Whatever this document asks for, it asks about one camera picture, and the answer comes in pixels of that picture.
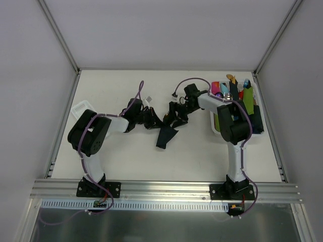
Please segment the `dark navy paper napkin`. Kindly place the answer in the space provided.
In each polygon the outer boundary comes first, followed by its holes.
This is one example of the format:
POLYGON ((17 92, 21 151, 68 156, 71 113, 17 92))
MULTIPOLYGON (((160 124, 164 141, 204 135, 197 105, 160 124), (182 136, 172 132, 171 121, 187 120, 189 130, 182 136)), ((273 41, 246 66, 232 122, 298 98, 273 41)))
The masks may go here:
POLYGON ((166 124, 163 122, 157 123, 157 127, 160 128, 156 142, 158 148, 166 149, 167 143, 177 134, 178 131, 172 127, 174 123, 174 121, 170 121, 166 124))

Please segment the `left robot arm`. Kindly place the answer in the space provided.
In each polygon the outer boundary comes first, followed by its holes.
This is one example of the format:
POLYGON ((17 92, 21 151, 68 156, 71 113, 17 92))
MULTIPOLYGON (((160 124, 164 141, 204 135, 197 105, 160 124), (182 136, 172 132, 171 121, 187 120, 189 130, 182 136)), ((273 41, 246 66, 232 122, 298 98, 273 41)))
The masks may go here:
POLYGON ((122 116, 97 115, 87 105, 68 134, 68 142, 81 158, 84 176, 78 184, 78 197, 99 197, 106 195, 108 185, 98 155, 104 140, 112 133, 128 133, 137 124, 147 129, 160 128, 162 123, 149 105, 151 97, 130 99, 122 116))

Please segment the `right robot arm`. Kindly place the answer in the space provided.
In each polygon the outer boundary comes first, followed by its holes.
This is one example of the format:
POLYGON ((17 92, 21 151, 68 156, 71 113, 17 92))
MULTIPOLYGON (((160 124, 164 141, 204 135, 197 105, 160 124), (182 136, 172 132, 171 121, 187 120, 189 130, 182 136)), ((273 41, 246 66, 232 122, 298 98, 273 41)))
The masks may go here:
POLYGON ((188 122, 188 115, 199 109, 218 116, 220 134, 227 142, 229 169, 226 181, 215 191, 219 197, 241 200, 249 194, 249 178, 245 171, 245 148, 252 136, 252 125, 242 101, 214 96, 209 90, 198 90, 195 84, 184 88, 184 102, 170 102, 163 122, 176 128, 188 122))

